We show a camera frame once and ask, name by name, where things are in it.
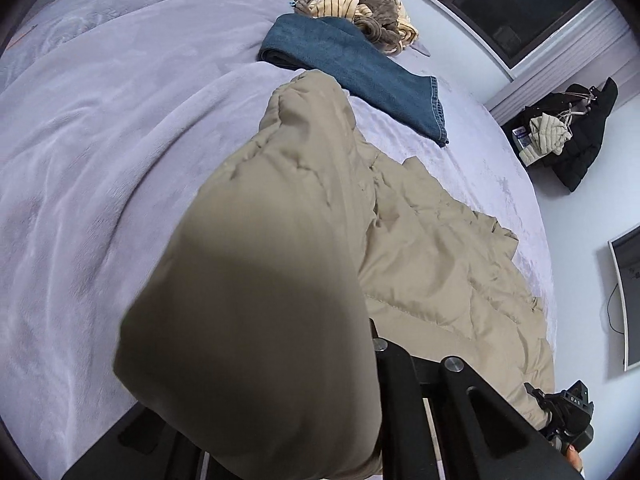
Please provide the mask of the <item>beige puffer jacket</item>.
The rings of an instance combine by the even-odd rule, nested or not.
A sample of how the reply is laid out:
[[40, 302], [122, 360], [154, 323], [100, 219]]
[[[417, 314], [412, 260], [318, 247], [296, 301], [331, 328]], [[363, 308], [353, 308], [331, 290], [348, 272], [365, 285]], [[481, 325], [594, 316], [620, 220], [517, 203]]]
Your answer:
[[541, 301], [516, 236], [409, 158], [363, 139], [336, 81], [277, 88], [198, 191], [122, 319], [114, 371], [243, 479], [381, 467], [372, 338], [460, 356], [535, 427], [552, 389]]

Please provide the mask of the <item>brown beige striped clothes pile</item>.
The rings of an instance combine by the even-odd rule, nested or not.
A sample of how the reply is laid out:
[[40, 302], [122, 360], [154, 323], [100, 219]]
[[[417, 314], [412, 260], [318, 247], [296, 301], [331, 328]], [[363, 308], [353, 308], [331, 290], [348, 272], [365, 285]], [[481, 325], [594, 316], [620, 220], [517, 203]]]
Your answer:
[[294, 11], [310, 18], [342, 18], [387, 55], [413, 46], [419, 32], [401, 0], [299, 0]]

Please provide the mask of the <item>beige striped knit garment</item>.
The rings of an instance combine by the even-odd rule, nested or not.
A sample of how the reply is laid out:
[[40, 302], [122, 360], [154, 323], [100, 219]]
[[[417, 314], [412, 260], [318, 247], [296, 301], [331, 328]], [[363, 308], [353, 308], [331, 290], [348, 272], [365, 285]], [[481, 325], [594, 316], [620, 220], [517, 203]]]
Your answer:
[[565, 144], [573, 137], [570, 128], [561, 119], [548, 114], [529, 121], [529, 134], [523, 140], [518, 157], [525, 167], [550, 154], [561, 155]]

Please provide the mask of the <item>black jacket on chair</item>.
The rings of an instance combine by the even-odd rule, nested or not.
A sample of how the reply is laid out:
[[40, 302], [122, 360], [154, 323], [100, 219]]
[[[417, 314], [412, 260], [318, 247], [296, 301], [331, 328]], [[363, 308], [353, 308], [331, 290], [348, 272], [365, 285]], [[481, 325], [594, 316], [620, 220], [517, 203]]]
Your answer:
[[602, 87], [570, 84], [565, 91], [550, 92], [536, 103], [524, 107], [502, 125], [502, 130], [518, 156], [523, 140], [529, 134], [532, 118], [548, 114], [565, 122], [573, 137], [565, 144], [562, 154], [550, 154], [529, 167], [551, 169], [562, 185], [574, 192], [600, 153], [606, 120], [617, 97], [618, 87], [612, 78], [608, 78]]

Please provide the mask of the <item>folded blue denim jeans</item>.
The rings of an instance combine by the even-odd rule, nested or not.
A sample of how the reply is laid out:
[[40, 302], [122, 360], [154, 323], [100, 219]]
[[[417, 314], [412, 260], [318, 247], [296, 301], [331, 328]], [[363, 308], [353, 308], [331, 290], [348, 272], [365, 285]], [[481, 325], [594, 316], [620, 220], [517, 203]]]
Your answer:
[[392, 61], [344, 18], [283, 14], [262, 40], [258, 58], [288, 70], [321, 70], [420, 136], [441, 148], [448, 144], [437, 79]]

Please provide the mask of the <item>lavender plush bed blanket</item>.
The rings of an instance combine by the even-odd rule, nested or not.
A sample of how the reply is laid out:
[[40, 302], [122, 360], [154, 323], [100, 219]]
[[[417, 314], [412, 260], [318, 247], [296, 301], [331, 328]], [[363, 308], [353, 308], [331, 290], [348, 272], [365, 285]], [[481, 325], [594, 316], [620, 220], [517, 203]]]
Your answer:
[[[258, 58], [288, 13], [288, 0], [56, 0], [2, 55], [1, 417], [39, 477], [61, 478], [141, 403], [114, 371], [120, 326], [200, 188], [277, 88], [333, 78]], [[448, 144], [333, 78], [363, 139], [511, 231], [546, 318], [549, 268], [530, 265], [549, 253], [540, 211], [499, 125], [433, 62], [391, 60], [437, 79]]]

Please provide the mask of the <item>wall-mounted curved monitor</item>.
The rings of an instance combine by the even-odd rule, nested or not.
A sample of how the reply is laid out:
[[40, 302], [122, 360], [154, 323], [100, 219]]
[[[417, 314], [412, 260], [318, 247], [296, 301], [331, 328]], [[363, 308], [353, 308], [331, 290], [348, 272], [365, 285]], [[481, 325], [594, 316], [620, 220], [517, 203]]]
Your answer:
[[624, 336], [624, 370], [640, 361], [640, 228], [635, 226], [608, 242], [615, 266]]

